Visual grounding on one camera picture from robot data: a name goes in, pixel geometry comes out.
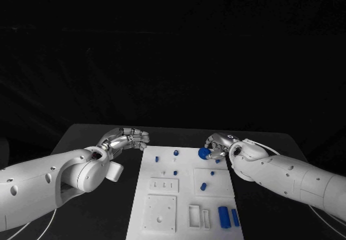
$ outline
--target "robotic arm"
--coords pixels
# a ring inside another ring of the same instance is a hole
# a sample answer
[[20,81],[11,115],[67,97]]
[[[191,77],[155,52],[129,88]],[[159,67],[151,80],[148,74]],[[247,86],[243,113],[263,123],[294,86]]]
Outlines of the robotic arm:
[[233,172],[243,180],[256,182],[281,196],[346,221],[346,177],[291,157],[269,156],[260,146],[247,139],[240,141],[230,134],[214,133],[198,150],[198,157],[219,159],[229,154]]
[[110,161],[122,150],[141,151],[148,133],[115,128],[96,146],[21,162],[0,170],[0,232],[40,218],[73,197],[95,190],[103,178],[118,181],[123,167]]

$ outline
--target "cable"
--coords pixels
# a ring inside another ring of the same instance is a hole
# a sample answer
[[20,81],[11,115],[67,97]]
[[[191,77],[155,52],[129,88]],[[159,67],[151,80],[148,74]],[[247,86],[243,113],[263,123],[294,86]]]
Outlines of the cable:
[[[44,231],[43,231],[43,233],[40,234],[40,236],[35,240],[38,240],[41,238],[46,230],[48,229],[48,226],[50,226],[50,223],[53,221],[54,215],[56,215],[56,209],[53,210],[51,219],[50,219],[50,222],[48,222],[46,228],[44,228]],[[21,230],[27,227],[28,224],[30,224],[30,222],[21,227],[21,229],[14,233],[14,235],[7,240],[11,240],[15,237],[15,235],[21,232]]]
[[[262,145],[260,143],[252,141],[255,144],[258,144],[259,146],[262,146],[263,148],[266,148],[268,150],[270,150],[276,155],[279,155],[279,153],[270,149],[268,146]],[[308,207],[311,208],[314,214],[318,216],[318,218],[321,219],[321,221],[327,224],[327,226],[338,233],[340,236],[343,236],[343,238],[346,239],[346,236],[330,226],[330,224],[325,222],[325,220],[322,219],[322,217],[320,216],[320,214],[315,212],[315,210],[312,209],[312,207],[308,205]],[[346,226],[346,224],[334,217],[331,216],[327,212],[325,214],[340,223]]]

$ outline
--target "blue cylinder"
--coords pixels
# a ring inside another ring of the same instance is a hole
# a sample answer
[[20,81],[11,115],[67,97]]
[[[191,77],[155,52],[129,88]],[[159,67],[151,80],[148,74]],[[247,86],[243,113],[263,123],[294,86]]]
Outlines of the blue cylinder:
[[239,227],[239,220],[237,220],[236,210],[234,209],[232,209],[232,219],[233,219],[233,225],[236,227]]
[[198,150],[197,150],[197,155],[201,159],[207,160],[206,156],[210,154],[210,150],[204,147],[201,147]]
[[223,229],[230,228],[229,209],[226,206],[217,207],[219,223]]
[[200,186],[200,190],[204,191],[204,190],[206,190],[206,187],[207,187],[207,184],[203,182],[203,183],[201,183],[201,186]]

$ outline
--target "peg board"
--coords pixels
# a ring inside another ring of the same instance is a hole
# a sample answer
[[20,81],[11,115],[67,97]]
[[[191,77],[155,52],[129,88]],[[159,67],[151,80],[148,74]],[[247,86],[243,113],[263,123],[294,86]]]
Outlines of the peg board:
[[[232,217],[232,209],[236,209],[234,198],[233,196],[213,197],[196,195],[194,169],[208,169],[210,171],[227,170],[226,159],[220,158],[219,163],[216,163],[213,159],[200,159],[198,148],[147,146],[144,149],[125,236],[126,240],[243,240],[242,224],[236,227]],[[177,193],[152,191],[149,188],[151,178],[168,180],[177,179]],[[175,197],[175,228],[170,233],[145,230],[142,227],[145,221],[145,202],[148,195]],[[203,216],[203,210],[207,210],[208,230],[204,230],[201,227],[203,219],[200,219],[200,229],[188,227],[188,205],[198,206],[200,216]],[[230,220],[230,228],[227,229],[220,227],[217,210],[217,207],[220,206],[227,207]]]

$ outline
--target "dark table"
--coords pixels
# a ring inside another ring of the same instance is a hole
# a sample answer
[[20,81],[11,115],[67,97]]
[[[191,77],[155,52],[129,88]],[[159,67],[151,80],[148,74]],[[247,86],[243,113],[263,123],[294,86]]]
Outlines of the dark table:
[[[240,140],[245,138],[262,143],[281,155],[305,160],[294,139],[285,133],[246,132],[204,129],[158,128],[74,124],[67,129],[51,154],[93,146],[112,128],[136,128],[149,134],[151,146],[201,148],[207,137],[226,132]],[[142,152],[123,150],[115,158],[123,166],[118,182],[103,179],[97,188],[72,198],[57,208],[51,224],[40,240],[123,240],[126,237]],[[234,202],[245,240],[279,239],[343,239],[322,223],[309,207],[272,193],[256,183],[242,180],[227,160]],[[46,229],[53,211],[35,219],[14,237],[14,240],[35,240]],[[15,227],[0,232],[7,239],[20,229]]]

